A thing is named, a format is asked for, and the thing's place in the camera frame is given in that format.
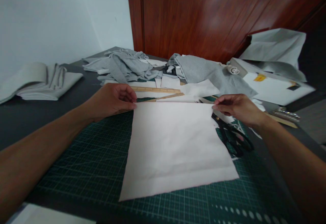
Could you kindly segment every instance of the wooden door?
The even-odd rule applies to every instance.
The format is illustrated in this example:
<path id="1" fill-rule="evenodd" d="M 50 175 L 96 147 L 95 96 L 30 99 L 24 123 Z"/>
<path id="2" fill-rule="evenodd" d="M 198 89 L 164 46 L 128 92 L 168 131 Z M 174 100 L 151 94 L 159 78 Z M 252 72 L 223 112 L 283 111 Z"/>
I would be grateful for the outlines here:
<path id="1" fill-rule="evenodd" d="M 129 0 L 134 46 L 163 58 L 192 54 L 226 63 L 243 48 L 248 34 L 280 27 L 295 30 L 323 2 Z"/>

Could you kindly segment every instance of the white box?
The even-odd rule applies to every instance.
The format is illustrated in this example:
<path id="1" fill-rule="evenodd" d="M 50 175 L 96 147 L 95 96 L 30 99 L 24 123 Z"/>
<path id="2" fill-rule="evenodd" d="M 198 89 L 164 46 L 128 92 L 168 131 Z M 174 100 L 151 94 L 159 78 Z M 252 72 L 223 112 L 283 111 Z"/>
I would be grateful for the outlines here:
<path id="1" fill-rule="evenodd" d="M 241 59 L 231 58 L 230 65 L 237 67 L 239 75 L 258 92 L 254 96 L 256 99 L 285 106 L 315 91 L 315 88 L 304 82 L 265 72 Z"/>

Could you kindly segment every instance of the table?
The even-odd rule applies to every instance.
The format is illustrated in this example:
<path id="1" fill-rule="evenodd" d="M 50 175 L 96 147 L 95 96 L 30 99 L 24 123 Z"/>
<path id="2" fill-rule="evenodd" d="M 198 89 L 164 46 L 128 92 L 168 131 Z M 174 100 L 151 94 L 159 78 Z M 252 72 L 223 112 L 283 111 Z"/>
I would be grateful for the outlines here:
<path id="1" fill-rule="evenodd" d="M 103 54 L 99 53 L 93 57 L 98 57 Z M 166 61 L 162 58 L 157 58 L 150 56 L 153 59 L 159 59 L 161 61 Z M 80 66 L 84 62 L 78 61 L 72 65 L 66 65 L 70 71 L 81 72 Z M 99 81 L 96 79 L 97 74 L 93 72 L 83 72 L 84 78 L 79 81 L 70 91 L 68 91 L 59 101 L 23 101 L 15 98 L 5 104 L 5 106 L 0 106 L 0 117 L 3 118 L 0 121 L 0 128 L 4 129 L 5 133 L 0 136 L 0 148 L 3 149 L 6 146 L 14 143 L 15 141 L 21 139 L 22 137 L 28 135 L 32 131 L 41 127 L 49 121 L 52 121 L 66 111 L 74 108 L 75 106 L 81 104 L 86 99 L 88 99 L 93 93 L 95 93 L 99 88 Z M 275 107 L 274 104 L 264 103 L 267 110 L 272 110 Z M 324 161 L 326 160 L 326 153 L 320 150 L 319 145 L 313 141 L 302 129 L 294 129 L 288 126 L 285 128 L 296 136 L 303 144 L 305 144 L 311 151 L 317 154 Z M 247 130 L 248 136 L 252 140 L 256 152 L 264 159 L 264 163 L 275 181 L 278 191 L 283 194 L 289 200 L 285 204 L 288 204 L 288 208 L 291 215 L 302 220 L 291 195 L 286 187 L 286 184 L 281 177 L 281 174 L 274 162 L 274 160 L 269 155 L 264 143 L 258 139 L 250 130 Z M 78 216 L 94 219 L 94 220 L 117 220 L 120 221 L 121 217 L 116 217 L 112 214 L 106 213 L 103 209 L 93 208 L 91 203 L 78 203 L 72 200 L 67 200 L 65 198 L 60 198 L 52 194 L 37 195 L 34 194 L 29 197 L 29 201 L 60 210 L 63 212 L 68 212 Z"/>

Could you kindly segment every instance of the hand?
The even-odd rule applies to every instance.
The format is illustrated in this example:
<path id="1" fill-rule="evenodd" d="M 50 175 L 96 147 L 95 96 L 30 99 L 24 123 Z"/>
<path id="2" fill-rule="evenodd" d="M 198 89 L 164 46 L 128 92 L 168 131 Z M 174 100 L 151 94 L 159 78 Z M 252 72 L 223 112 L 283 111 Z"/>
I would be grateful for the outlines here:
<path id="1" fill-rule="evenodd" d="M 222 95 L 214 102 L 216 109 L 227 116 L 234 116 L 249 127 L 260 126 L 269 117 L 244 94 Z"/>
<path id="2" fill-rule="evenodd" d="M 119 112 L 133 110 L 137 96 L 128 84 L 105 84 L 89 100 L 83 103 L 81 109 L 87 119 L 95 122 Z"/>

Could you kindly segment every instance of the scissors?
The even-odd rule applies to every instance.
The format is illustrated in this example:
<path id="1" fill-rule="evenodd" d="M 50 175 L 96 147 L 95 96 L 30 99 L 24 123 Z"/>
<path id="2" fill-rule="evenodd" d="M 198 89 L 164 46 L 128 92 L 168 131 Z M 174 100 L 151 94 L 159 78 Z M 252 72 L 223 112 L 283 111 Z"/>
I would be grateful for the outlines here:
<path id="1" fill-rule="evenodd" d="M 249 140 L 249 138 L 246 137 L 242 132 L 239 130 L 229 126 L 226 122 L 221 120 L 218 116 L 216 116 L 214 113 L 212 114 L 212 118 L 218 126 L 220 127 L 221 134 L 222 134 L 222 142 L 228 149 L 229 153 L 234 155 L 235 157 L 241 157 L 243 156 L 243 151 L 241 150 L 241 147 L 244 148 L 247 152 L 251 152 L 254 150 L 254 145 Z M 233 135 L 233 140 L 230 140 L 227 137 L 227 134 L 225 131 L 229 131 L 232 133 L 229 133 L 230 135 Z"/>

